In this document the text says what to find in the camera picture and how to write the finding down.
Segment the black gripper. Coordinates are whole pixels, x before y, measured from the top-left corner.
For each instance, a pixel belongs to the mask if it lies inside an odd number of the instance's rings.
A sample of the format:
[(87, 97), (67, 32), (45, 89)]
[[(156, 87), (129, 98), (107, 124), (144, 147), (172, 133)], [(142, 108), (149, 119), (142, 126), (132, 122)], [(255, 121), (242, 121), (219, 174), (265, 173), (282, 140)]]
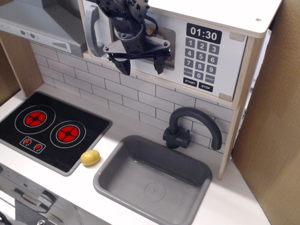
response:
[(135, 30), (113, 29), (116, 40), (104, 45), (108, 59), (124, 75), (130, 75), (130, 60), (152, 59), (158, 74), (163, 73), (165, 60), (171, 56), (170, 41), (156, 37), (157, 28), (150, 34), (147, 24), (142, 23)]

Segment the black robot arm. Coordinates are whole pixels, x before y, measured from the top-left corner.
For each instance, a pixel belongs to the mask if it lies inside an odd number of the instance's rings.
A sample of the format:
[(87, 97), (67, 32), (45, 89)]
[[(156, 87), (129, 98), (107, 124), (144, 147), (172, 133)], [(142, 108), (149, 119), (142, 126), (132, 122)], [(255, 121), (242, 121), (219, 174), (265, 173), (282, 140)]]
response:
[(159, 26), (147, 15), (147, 0), (97, 0), (97, 6), (110, 19), (117, 41), (104, 46), (109, 61), (130, 75), (131, 60), (152, 59), (158, 74), (171, 56), (170, 42), (157, 38)]

